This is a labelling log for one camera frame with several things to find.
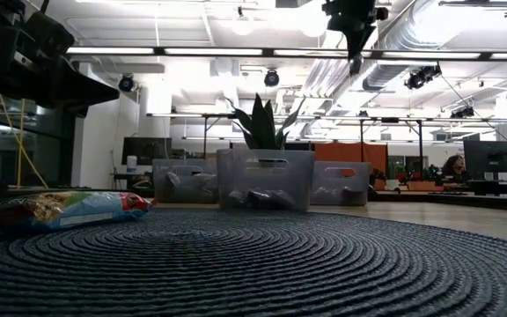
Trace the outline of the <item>translucent grey storage bin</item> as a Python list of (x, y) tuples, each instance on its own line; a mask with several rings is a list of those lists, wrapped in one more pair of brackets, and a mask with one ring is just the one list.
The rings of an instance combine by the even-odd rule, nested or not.
[(292, 196), (305, 211), (310, 205), (315, 153), (293, 150), (227, 149), (217, 151), (219, 205), (226, 207), (227, 196), (234, 190), (282, 190)]
[[(191, 187), (190, 178), (198, 173), (212, 173), (217, 175), (214, 161), (196, 158), (187, 159), (154, 159), (152, 161), (154, 198), (159, 203), (199, 203), (214, 204), (218, 201), (216, 191), (195, 190)], [(165, 174), (176, 173), (181, 179), (177, 188), (165, 186)]]
[(369, 163), (317, 161), (313, 172), (311, 205), (365, 206), (370, 174)]

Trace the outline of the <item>overhead LED light bar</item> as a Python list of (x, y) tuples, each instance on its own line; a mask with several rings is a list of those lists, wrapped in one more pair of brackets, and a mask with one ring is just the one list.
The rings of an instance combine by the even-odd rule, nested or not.
[[(327, 48), (216, 48), (216, 47), (74, 47), (68, 55), (82, 56), (169, 56), (169, 57), (260, 57), (292, 59), (347, 59), (343, 49)], [(507, 51), (377, 50), (360, 53), (365, 60), (500, 62), (507, 63)]]

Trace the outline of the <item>dark round woven placemat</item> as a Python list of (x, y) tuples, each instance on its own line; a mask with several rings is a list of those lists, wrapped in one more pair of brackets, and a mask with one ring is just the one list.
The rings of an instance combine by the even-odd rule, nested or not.
[(507, 240), (216, 210), (0, 233), (1, 316), (507, 316)]

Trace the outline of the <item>small plant in white pot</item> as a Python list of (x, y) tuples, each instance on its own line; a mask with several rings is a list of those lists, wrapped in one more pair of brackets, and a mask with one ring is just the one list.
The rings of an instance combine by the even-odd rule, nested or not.
[(387, 165), (386, 172), (386, 189), (396, 190), (400, 187), (400, 182), (406, 175), (406, 169), (404, 165), (399, 162), (389, 162)]

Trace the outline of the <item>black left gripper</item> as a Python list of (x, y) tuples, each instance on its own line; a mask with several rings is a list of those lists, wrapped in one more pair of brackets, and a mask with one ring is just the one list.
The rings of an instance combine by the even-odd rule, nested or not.
[(17, 52), (21, 57), (12, 66), (12, 98), (34, 100), (82, 117), (91, 106), (117, 100), (117, 89), (72, 65), (66, 53), (74, 41), (60, 23), (42, 11), (34, 12), (20, 28)]

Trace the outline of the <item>person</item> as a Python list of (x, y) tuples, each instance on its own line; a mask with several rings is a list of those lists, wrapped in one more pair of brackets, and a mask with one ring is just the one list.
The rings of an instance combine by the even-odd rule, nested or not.
[(464, 183), (469, 180), (462, 156), (454, 155), (447, 159), (442, 168), (442, 180), (447, 183)]

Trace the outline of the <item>red Chewy granola bar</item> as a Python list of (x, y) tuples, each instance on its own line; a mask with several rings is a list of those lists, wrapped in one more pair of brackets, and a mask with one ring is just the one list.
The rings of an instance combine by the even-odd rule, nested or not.
[(143, 217), (152, 204), (131, 192), (63, 191), (0, 203), (0, 232), (55, 232)]

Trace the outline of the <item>silver ventilation duct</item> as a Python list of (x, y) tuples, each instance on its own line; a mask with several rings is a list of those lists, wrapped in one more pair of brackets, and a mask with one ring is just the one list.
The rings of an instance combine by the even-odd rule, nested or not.
[[(380, 22), (368, 44), (384, 50), (440, 49), (462, 31), (452, 25), (455, 11), (439, 4), (441, 0), (385, 0), (394, 3), (393, 16)], [(360, 105), (370, 101), (390, 82), (405, 72), (411, 63), (387, 64), (367, 61), (356, 75), (349, 73), (347, 60), (316, 60), (301, 92), (305, 95), (333, 98), (346, 97), (350, 104), (363, 97)]]

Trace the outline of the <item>snake plant in white pot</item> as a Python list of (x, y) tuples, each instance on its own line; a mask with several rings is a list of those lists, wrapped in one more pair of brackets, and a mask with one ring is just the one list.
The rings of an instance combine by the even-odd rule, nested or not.
[(276, 128), (274, 109), (270, 100), (263, 102), (255, 94), (252, 113), (235, 107), (230, 101), (233, 117), (238, 120), (246, 145), (253, 150), (283, 150), (289, 135), (285, 130), (296, 122), (298, 110), (290, 113), (280, 129)]

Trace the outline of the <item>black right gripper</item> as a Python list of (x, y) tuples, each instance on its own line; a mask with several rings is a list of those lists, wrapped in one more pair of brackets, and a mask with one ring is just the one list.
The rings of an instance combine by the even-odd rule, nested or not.
[(328, 30), (355, 30), (347, 35), (347, 49), (349, 73), (357, 74), (364, 61), (365, 46), (376, 31), (371, 25), (377, 20), (388, 19), (388, 9), (377, 7), (376, 0), (325, 0), (321, 9), (329, 17)]

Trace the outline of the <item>small black light cluster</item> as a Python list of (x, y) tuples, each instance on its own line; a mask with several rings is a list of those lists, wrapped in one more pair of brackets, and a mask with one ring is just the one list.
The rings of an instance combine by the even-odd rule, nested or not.
[(461, 109), (458, 109), (456, 111), (453, 111), (451, 113), (450, 118), (451, 119), (466, 119), (473, 117), (475, 115), (475, 111), (473, 107), (462, 107)]

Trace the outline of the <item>black track light cluster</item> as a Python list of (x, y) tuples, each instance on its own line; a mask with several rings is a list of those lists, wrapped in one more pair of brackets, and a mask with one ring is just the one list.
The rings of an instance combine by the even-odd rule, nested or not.
[(442, 70), (438, 63), (436, 65), (422, 66), (409, 72), (404, 85), (409, 90), (420, 89), (441, 74)]

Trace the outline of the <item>black computer monitor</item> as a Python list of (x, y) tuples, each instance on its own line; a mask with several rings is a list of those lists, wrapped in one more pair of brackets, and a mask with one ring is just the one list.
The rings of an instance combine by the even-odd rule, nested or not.
[(473, 177), (507, 172), (507, 141), (465, 141), (466, 167)]
[(128, 156), (136, 156), (140, 166), (151, 166), (153, 159), (171, 157), (172, 139), (163, 137), (125, 137), (123, 140), (121, 163), (127, 164)]

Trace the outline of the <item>orange partition panel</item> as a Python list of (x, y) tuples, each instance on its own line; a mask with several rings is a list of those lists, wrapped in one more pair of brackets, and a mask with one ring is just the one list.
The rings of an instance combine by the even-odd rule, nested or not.
[(373, 172), (386, 175), (388, 149), (384, 144), (327, 143), (315, 144), (317, 161), (367, 162)]

